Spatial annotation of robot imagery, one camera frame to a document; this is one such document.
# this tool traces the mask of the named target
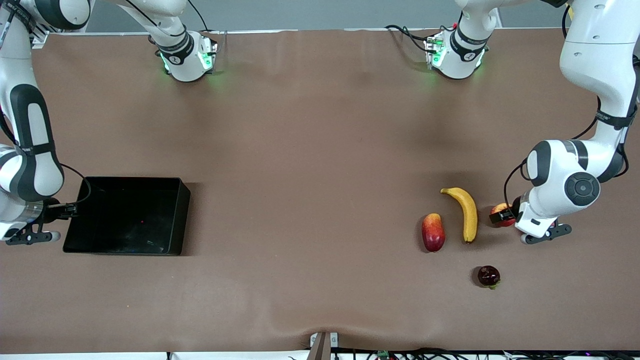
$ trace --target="brown tabletop surface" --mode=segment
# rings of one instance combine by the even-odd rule
[[[180,177],[191,206],[179,257],[3,245],[0,352],[289,350],[325,329],[343,347],[640,348],[636,131],[630,172],[555,241],[480,224],[465,245],[439,193],[467,189],[485,220],[538,141],[591,122],[595,96],[559,71],[559,29],[496,31],[462,81],[398,32],[216,38],[218,71],[194,83],[166,76],[144,36],[34,52],[62,162]],[[67,172],[57,197],[79,183]],[[530,186],[514,178],[509,197]],[[429,254],[432,212],[448,240]],[[481,265],[502,273],[496,290],[473,283]]]

